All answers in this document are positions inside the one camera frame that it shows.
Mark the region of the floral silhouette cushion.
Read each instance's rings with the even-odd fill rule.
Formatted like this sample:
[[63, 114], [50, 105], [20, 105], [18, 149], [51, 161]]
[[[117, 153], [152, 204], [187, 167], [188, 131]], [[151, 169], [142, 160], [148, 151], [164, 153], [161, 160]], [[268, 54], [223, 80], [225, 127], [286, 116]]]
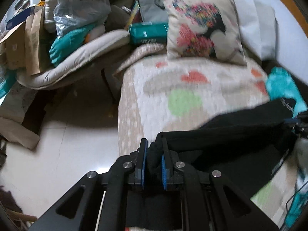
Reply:
[[168, 13], [167, 56], [246, 65], [234, 0], [162, 0]]

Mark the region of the turquoise fleece blanket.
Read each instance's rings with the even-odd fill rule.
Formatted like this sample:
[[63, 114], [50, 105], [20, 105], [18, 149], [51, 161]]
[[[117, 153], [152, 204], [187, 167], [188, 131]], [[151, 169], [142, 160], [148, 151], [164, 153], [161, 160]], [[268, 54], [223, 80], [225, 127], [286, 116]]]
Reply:
[[266, 90], [271, 100], [287, 98], [294, 99], [296, 104], [293, 110], [293, 118], [299, 113], [307, 111], [305, 103], [291, 74], [282, 67], [274, 67], [268, 75]]

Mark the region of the clear plastic bag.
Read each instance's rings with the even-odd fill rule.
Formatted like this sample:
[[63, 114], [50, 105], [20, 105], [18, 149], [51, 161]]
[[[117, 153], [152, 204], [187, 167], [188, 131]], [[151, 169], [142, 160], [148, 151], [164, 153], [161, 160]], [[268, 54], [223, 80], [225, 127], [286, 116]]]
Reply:
[[45, 0], [44, 28], [58, 38], [91, 23], [105, 22], [109, 0]]

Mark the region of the beige padded mat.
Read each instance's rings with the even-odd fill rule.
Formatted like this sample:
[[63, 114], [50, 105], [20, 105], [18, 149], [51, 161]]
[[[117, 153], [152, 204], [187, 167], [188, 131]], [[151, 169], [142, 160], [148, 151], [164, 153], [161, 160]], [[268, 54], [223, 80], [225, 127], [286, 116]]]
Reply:
[[16, 80], [20, 85], [33, 90], [50, 88], [98, 57], [123, 47], [129, 42], [130, 34], [128, 31], [123, 29], [110, 31], [83, 45], [56, 67], [43, 73], [28, 76], [25, 70], [18, 70]]

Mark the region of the teal cloth on mat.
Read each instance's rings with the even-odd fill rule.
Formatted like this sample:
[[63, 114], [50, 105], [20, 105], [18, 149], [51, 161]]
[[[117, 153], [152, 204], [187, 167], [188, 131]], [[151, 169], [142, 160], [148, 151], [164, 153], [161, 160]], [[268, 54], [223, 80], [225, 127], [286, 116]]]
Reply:
[[95, 23], [74, 29], [66, 35], [56, 38], [49, 51], [51, 63], [54, 67], [58, 66], [64, 59], [80, 48], [87, 34], [94, 29]]

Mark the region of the brown cardboard box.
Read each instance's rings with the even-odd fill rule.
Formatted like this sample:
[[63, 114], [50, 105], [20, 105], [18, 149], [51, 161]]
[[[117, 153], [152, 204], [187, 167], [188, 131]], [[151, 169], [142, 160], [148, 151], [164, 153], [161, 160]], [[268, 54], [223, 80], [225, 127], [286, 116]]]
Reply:
[[7, 69], [16, 70], [25, 67], [24, 31], [26, 19], [41, 9], [42, 6], [31, 6], [8, 21], [6, 34], [1, 38], [1, 65]]

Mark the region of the quilted patchwork bedspread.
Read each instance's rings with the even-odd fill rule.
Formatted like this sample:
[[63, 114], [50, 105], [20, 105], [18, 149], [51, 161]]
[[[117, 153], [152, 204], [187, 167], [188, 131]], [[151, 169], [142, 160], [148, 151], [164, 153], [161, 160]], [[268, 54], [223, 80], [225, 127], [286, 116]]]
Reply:
[[[116, 71], [122, 79], [119, 147], [135, 151], [141, 138], [151, 144], [161, 132], [195, 130], [222, 114], [273, 101], [267, 74], [254, 60], [244, 66], [205, 58], [168, 60], [154, 45], [138, 48]], [[273, 178], [251, 199], [278, 226], [294, 191], [297, 166], [292, 149]]]

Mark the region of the white pillow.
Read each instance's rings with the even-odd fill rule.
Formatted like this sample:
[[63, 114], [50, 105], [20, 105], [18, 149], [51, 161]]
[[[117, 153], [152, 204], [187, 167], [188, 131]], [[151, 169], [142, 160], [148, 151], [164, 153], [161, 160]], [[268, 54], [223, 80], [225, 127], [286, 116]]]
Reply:
[[258, 59], [276, 57], [276, 18], [274, 9], [258, 0], [234, 0], [241, 41]]

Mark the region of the teal tissue pack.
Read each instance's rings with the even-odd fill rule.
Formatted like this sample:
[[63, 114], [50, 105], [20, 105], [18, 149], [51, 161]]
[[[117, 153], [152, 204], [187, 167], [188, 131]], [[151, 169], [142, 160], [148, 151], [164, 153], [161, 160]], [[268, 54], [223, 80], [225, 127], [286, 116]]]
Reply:
[[163, 43], [167, 42], [168, 23], [134, 23], [128, 27], [131, 43]]

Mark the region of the black pants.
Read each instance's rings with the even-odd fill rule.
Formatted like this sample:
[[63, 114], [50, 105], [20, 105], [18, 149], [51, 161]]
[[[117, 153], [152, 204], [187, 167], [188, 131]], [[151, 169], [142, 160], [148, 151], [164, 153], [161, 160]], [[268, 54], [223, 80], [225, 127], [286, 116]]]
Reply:
[[146, 152], [141, 212], [128, 217], [126, 224], [148, 230], [182, 229], [180, 192], [163, 187], [162, 139], [182, 162], [205, 173], [219, 170], [251, 199], [295, 145], [296, 135], [284, 123], [293, 117], [294, 106], [294, 99], [280, 98], [218, 115], [195, 130], [159, 133]]

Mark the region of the brown paper bag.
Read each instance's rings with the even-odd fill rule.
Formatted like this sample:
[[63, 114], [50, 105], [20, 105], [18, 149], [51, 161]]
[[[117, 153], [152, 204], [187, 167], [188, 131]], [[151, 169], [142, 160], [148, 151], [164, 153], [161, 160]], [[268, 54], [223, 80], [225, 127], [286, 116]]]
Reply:
[[24, 32], [25, 63], [27, 76], [40, 74], [50, 66], [48, 35], [44, 29], [44, 8], [26, 19]]

